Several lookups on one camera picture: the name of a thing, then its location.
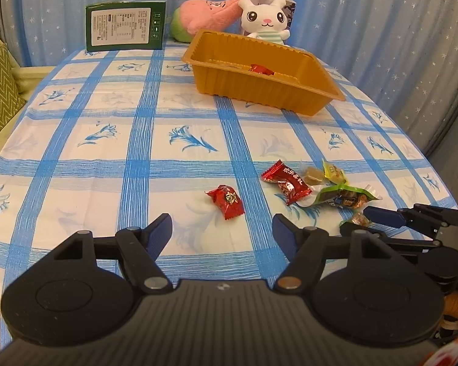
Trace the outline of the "light green sofa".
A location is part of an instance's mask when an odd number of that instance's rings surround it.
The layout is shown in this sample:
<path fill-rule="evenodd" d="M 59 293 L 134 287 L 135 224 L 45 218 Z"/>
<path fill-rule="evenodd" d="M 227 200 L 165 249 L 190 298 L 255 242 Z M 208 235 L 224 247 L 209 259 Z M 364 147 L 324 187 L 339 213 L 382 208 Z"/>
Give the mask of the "light green sofa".
<path fill-rule="evenodd" d="M 51 66 L 21 67 L 0 40 L 0 151 L 35 88 L 52 70 Z"/>

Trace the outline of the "blue star curtain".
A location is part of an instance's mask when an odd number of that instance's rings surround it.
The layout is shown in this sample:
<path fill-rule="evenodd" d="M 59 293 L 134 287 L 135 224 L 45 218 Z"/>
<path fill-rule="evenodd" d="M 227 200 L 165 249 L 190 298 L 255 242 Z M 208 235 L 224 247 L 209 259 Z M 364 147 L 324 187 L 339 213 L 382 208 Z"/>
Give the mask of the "blue star curtain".
<path fill-rule="evenodd" d="M 308 50 L 426 155 L 458 144 L 458 0 L 0 0 L 0 40 L 27 66 L 97 42 L 189 42 L 204 29 Z"/>

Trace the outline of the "clear brown candy packet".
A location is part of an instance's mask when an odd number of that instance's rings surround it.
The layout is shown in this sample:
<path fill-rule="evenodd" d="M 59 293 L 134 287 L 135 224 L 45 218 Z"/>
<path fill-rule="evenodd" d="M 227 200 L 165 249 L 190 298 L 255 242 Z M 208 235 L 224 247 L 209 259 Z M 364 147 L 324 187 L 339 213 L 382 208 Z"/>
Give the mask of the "clear brown candy packet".
<path fill-rule="evenodd" d="M 322 169 L 317 169 L 315 167 L 308 167 L 302 174 L 302 179 L 309 186 L 316 186 L 323 184 L 326 180 L 325 173 Z"/>

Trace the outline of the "pink plush toy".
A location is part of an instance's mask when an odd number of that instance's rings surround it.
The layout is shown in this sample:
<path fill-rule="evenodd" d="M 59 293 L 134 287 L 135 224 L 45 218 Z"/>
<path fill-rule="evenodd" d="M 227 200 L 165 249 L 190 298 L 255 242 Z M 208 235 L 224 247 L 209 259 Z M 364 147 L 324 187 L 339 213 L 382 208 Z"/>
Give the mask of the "pink plush toy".
<path fill-rule="evenodd" d="M 170 36 L 190 43 L 199 30 L 223 31 L 241 17 L 240 0 L 187 0 L 174 10 Z"/>

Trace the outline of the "small red candy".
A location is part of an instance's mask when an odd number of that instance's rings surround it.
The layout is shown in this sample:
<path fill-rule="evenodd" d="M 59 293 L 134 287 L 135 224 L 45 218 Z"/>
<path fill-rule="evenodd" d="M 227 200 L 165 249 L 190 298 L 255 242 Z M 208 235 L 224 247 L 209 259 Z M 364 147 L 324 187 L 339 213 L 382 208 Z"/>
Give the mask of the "small red candy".
<path fill-rule="evenodd" d="M 239 217 L 245 213 L 242 200 L 237 195 L 236 190 L 225 184 L 206 192 L 211 197 L 213 203 L 220 209 L 225 220 Z"/>

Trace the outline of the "orange plastic tray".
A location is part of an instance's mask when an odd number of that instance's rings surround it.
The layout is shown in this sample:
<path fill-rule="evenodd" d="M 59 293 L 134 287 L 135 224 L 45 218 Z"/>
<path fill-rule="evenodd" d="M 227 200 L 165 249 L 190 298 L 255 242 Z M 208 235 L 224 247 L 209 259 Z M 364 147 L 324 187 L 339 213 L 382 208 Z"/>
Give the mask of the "orange plastic tray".
<path fill-rule="evenodd" d="M 248 36 L 201 30 L 182 57 L 199 93 L 317 114 L 345 96 L 314 55 Z"/>

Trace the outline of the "red rectangular wafer packet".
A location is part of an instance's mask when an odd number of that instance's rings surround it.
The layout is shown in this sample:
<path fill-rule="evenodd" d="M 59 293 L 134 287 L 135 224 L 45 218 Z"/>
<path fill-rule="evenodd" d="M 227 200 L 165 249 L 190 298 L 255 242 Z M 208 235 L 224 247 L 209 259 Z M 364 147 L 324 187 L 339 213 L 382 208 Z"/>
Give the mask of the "red rectangular wafer packet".
<path fill-rule="evenodd" d="M 264 75 L 274 75 L 273 70 L 270 70 L 266 68 L 263 65 L 260 64 L 252 64 L 250 67 L 251 72 L 258 73 L 258 74 L 264 74 Z"/>

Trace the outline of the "green red candy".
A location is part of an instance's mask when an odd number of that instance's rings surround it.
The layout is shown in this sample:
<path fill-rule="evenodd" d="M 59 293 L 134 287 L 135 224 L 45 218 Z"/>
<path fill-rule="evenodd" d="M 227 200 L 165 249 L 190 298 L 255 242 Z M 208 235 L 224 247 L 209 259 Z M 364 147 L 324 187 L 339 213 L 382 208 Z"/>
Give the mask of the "green red candy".
<path fill-rule="evenodd" d="M 340 226 L 344 225 L 345 223 L 368 227 L 371 224 L 371 220 L 368 219 L 362 212 L 356 212 L 350 218 L 343 220 L 340 223 Z"/>

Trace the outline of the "blue checked tablecloth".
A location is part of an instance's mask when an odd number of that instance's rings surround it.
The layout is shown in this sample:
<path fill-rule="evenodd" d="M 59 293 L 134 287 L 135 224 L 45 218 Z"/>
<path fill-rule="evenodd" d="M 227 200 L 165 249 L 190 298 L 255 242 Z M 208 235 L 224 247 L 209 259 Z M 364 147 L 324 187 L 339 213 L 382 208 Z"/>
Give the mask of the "blue checked tablecloth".
<path fill-rule="evenodd" d="M 0 151 L 0 299 L 74 232 L 113 235 L 162 213 L 174 232 L 159 263 L 180 278 L 265 278 L 286 264 L 274 214 L 338 233 L 350 212 L 287 205 L 260 175 L 323 160 L 372 186 L 388 209 L 455 200 L 420 150 L 369 97 L 330 69 L 345 101 L 314 116 L 199 93 L 182 44 L 66 54 L 39 83 Z M 225 220 L 206 192 L 225 184 L 245 213 Z M 11 337 L 0 314 L 0 349 Z"/>

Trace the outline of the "green carton box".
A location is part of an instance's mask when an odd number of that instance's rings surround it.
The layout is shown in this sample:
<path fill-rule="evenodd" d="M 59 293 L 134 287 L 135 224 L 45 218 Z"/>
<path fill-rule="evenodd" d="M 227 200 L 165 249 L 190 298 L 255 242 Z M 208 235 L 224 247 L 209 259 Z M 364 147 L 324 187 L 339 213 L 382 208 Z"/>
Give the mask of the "green carton box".
<path fill-rule="evenodd" d="M 168 0 L 106 0 L 85 8 L 88 52 L 160 50 Z"/>

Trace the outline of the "yellow candy packet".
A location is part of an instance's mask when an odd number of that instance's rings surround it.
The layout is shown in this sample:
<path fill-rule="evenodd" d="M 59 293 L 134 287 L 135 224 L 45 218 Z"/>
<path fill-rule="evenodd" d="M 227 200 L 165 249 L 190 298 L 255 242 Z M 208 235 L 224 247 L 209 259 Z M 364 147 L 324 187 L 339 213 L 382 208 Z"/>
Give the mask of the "yellow candy packet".
<path fill-rule="evenodd" d="M 322 168 L 324 172 L 324 177 L 331 183 L 334 183 L 336 185 L 348 183 L 344 171 L 335 166 L 333 163 L 323 160 Z"/>

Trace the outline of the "dark red snack packet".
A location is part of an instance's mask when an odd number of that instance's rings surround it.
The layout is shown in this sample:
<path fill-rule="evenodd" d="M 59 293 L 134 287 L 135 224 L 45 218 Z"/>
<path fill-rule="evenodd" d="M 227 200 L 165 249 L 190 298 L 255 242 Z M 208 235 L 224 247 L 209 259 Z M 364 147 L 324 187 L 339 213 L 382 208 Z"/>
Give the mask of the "dark red snack packet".
<path fill-rule="evenodd" d="M 286 199 L 286 204 L 296 203 L 312 193 L 307 183 L 282 160 L 278 160 L 260 178 L 266 183 L 277 184 Z"/>

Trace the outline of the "white bunny plush toy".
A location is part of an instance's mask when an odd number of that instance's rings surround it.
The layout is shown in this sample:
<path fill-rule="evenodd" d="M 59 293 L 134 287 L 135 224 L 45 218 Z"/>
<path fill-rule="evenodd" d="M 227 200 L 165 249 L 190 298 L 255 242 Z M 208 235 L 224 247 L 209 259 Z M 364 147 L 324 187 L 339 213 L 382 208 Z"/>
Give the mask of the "white bunny plush toy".
<path fill-rule="evenodd" d="M 290 37 L 288 18 L 283 11 L 285 4 L 285 0 L 259 5 L 251 0 L 239 0 L 242 30 L 251 38 L 283 45 Z"/>

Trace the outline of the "green black snack bag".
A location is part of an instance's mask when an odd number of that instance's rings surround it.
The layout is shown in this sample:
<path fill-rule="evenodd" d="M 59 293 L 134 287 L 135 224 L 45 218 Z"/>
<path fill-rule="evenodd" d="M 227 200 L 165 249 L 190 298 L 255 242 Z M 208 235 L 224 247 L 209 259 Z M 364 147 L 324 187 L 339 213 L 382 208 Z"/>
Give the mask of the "green black snack bag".
<path fill-rule="evenodd" d="M 349 184 L 318 185 L 311 187 L 312 192 L 297 201 L 300 207 L 311 207 L 328 204 L 345 209 L 358 209 L 366 203 L 381 200 L 382 197 L 375 189 L 367 185 L 357 188 Z"/>

